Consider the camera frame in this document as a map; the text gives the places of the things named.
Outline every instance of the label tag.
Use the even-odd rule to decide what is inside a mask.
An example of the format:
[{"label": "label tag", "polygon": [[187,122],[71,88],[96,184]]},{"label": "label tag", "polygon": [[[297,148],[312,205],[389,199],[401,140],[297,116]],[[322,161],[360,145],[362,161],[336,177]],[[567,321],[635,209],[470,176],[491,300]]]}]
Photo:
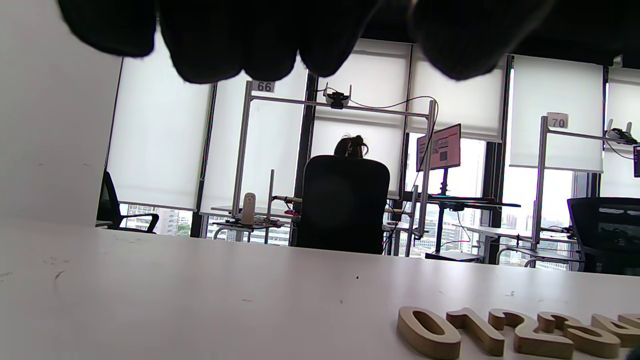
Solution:
[{"label": "label tag", "polygon": [[569,114],[565,113],[547,113],[549,127],[558,127],[559,129],[569,128]]},{"label": "label tag", "polygon": [[253,80],[251,90],[262,92],[276,92],[275,81],[256,81]]}]

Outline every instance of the mesh chair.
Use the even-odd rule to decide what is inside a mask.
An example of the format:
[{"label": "mesh chair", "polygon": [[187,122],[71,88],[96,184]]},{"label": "mesh chair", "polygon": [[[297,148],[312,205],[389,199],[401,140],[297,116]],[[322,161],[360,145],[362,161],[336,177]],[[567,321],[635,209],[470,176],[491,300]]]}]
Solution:
[{"label": "mesh chair", "polygon": [[[135,217],[151,217],[151,222],[146,230],[131,229],[130,227],[120,227],[122,220]],[[109,221],[111,225],[107,226],[112,230],[133,231],[137,233],[153,233],[156,228],[160,216],[158,214],[136,214],[123,215],[120,213],[120,203],[116,196],[116,189],[113,186],[111,175],[108,171],[104,171],[102,175],[102,190],[100,191],[100,202],[98,204],[98,216],[96,220]]]},{"label": "mesh chair", "polygon": [[581,270],[640,276],[640,199],[569,199]]},{"label": "mesh chair", "polygon": [[377,161],[316,156],[305,167],[295,246],[382,254],[389,170]]}]

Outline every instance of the chair backrest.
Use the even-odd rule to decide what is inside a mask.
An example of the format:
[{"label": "chair backrest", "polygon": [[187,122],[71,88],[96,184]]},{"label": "chair backrest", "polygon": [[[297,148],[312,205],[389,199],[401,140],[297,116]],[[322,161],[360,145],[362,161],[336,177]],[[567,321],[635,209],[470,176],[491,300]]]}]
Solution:
[{"label": "chair backrest", "polygon": [[585,272],[640,275],[640,199],[567,200]]},{"label": "chair backrest", "polygon": [[377,161],[310,159],[296,246],[381,254],[388,189],[389,170]]},{"label": "chair backrest", "polygon": [[102,189],[100,190],[100,202],[96,219],[112,222],[110,227],[119,227],[122,222],[116,189],[107,170],[102,175]]}]

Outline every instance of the white roller shade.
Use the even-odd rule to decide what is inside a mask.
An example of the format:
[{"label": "white roller shade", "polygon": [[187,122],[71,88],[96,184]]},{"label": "white roller shade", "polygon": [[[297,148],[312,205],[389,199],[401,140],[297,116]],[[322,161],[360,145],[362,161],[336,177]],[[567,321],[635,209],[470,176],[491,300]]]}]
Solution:
[{"label": "white roller shade", "polygon": [[[218,83],[202,197],[202,211],[205,213],[225,212],[233,202],[244,86],[249,79],[242,73]],[[307,70],[298,60],[293,71],[276,82],[274,94],[253,94],[304,100],[306,85]],[[251,103],[241,200],[246,192],[255,193],[257,211],[264,211],[268,205],[271,169],[275,170],[274,194],[293,196],[302,111],[302,105],[258,100]],[[273,208],[285,210],[286,206],[275,201]]]},{"label": "white roller shade", "polygon": [[[462,137],[500,142],[502,100],[504,97],[504,62],[489,74],[455,81],[419,55],[413,66],[411,97],[430,95],[440,109],[436,129],[462,124]],[[429,113],[429,99],[416,99],[410,111]],[[426,119],[410,118],[408,131],[425,133]]]},{"label": "white roller shade", "polygon": [[[607,97],[607,120],[613,119],[613,127],[626,129],[633,123],[631,135],[640,139],[640,70],[609,68],[609,93]],[[628,146],[609,142],[616,149]]]},{"label": "white roller shade", "polygon": [[[513,76],[510,166],[538,166],[540,117],[549,111],[569,114],[567,131],[602,136],[602,66],[516,56]],[[547,168],[602,172],[602,142],[549,135]]]},{"label": "white roller shade", "polygon": [[[360,104],[397,104],[406,100],[410,53],[408,44],[361,39],[340,70],[330,78],[320,79],[319,87],[328,82],[329,87],[348,94],[352,85],[352,99]],[[318,101],[324,101],[322,93]],[[404,111],[405,107],[402,104],[389,109]],[[387,166],[391,174],[389,196],[397,197],[404,116],[316,108],[311,155],[332,155],[338,141],[347,135],[362,135],[369,146],[366,158]]]},{"label": "white roller shade", "polygon": [[210,92],[178,76],[159,32],[151,55],[125,58],[108,162],[118,200],[195,209]]},{"label": "white roller shade", "polygon": [[[629,150],[618,150],[618,152],[628,158],[634,157],[633,152]],[[634,177],[633,160],[625,159],[610,149],[604,152],[604,173],[600,178],[600,196],[640,198],[640,178]]]}]

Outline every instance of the hair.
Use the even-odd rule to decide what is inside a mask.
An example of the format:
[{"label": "hair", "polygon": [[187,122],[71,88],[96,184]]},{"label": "hair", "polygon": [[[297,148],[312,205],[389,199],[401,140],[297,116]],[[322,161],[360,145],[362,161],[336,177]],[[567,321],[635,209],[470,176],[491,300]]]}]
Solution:
[{"label": "hair", "polygon": [[369,153],[369,146],[364,143],[364,139],[360,135],[356,135],[354,137],[346,137],[340,139],[338,144],[335,146],[335,150],[333,150],[333,155],[335,156],[343,156],[346,158],[363,158],[366,154]]}]

